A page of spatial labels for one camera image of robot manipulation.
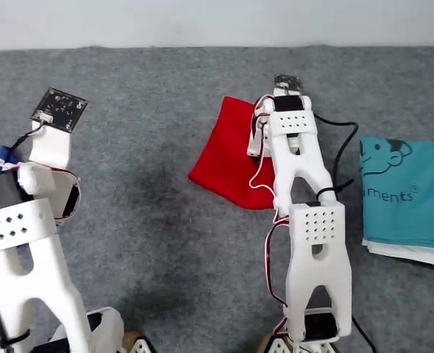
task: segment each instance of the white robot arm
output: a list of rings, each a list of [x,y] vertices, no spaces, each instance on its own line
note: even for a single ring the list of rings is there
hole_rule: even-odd
[[[65,168],[71,132],[86,104],[84,99],[49,89],[32,116],[34,130],[25,135],[33,139],[30,161],[5,163],[0,170],[2,352],[126,351],[124,323],[116,310],[106,307],[86,313],[68,273],[56,226],[79,204],[79,180]],[[16,251],[23,245],[30,248],[34,262],[29,273]],[[35,346],[29,336],[28,304],[33,298],[41,299],[61,323],[41,346]]]
[[[278,213],[273,229],[285,224],[290,231],[286,302],[279,299],[283,323],[294,352],[334,352],[329,343],[351,332],[352,278],[344,206],[337,201],[324,166],[310,98],[301,95],[296,78],[277,76],[275,84],[273,95],[255,104],[248,154],[262,152],[261,162],[262,157],[272,159]],[[293,204],[291,189],[296,177],[307,181],[317,202]],[[318,286],[327,289],[332,305],[307,309]]]

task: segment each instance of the red fabric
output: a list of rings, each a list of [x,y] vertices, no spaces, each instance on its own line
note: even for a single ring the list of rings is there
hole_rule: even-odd
[[[225,97],[217,123],[189,179],[240,207],[261,210],[273,208],[273,196],[265,188],[251,189],[248,181],[257,170],[257,163],[246,154],[253,104]],[[274,171],[265,158],[253,185],[272,187]]]

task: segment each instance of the teal fabric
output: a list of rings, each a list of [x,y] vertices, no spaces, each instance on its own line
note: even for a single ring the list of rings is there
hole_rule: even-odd
[[[364,137],[364,238],[434,248],[434,142]]]

